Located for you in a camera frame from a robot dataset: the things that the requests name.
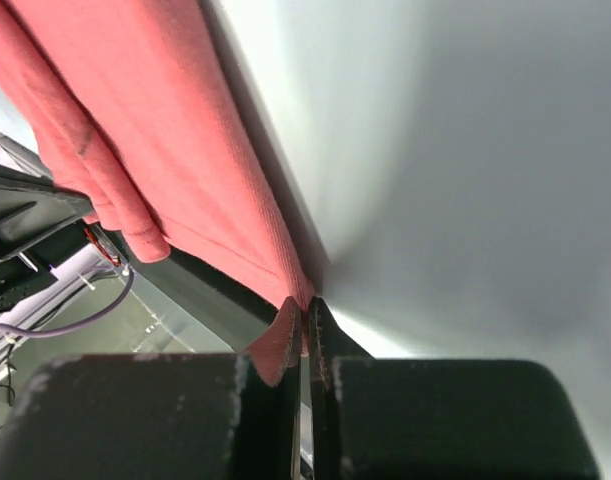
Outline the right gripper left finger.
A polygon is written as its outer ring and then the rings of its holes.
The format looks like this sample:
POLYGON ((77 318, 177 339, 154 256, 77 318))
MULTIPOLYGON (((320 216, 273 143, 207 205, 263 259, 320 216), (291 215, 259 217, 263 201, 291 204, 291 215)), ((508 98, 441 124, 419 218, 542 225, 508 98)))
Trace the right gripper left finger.
POLYGON ((238 353, 66 356, 28 379, 0 479, 296 479, 301 311, 238 353))

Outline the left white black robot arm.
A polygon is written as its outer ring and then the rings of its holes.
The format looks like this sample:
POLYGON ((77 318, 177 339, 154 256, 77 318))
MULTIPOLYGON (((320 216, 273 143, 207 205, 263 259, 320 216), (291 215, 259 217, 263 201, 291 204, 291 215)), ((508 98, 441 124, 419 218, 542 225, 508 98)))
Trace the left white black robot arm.
POLYGON ((0 314, 52 286, 53 269, 88 244, 87 197, 0 165, 0 314))

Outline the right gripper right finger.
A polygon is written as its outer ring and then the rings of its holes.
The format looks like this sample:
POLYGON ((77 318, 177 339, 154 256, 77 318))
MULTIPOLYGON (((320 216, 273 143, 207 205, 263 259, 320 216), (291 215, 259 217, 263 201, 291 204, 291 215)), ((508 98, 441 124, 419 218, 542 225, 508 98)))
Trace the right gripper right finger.
POLYGON ((596 479, 562 384, 515 359, 377 359, 308 308, 317 479, 596 479))

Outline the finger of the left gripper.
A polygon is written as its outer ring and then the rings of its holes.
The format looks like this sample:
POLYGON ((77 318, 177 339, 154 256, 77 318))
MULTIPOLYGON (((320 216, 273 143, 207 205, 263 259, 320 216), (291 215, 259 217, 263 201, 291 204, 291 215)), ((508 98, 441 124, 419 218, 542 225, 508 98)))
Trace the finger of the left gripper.
POLYGON ((0 263, 92 211, 86 196, 0 165, 0 263))

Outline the salmon pink t shirt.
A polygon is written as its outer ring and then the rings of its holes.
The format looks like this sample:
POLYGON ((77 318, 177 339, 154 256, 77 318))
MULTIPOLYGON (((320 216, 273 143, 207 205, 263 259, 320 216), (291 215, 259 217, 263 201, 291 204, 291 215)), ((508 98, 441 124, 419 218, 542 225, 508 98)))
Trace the salmon pink t shirt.
POLYGON ((56 184, 145 263, 312 298, 196 1, 0 1, 0 87, 56 184))

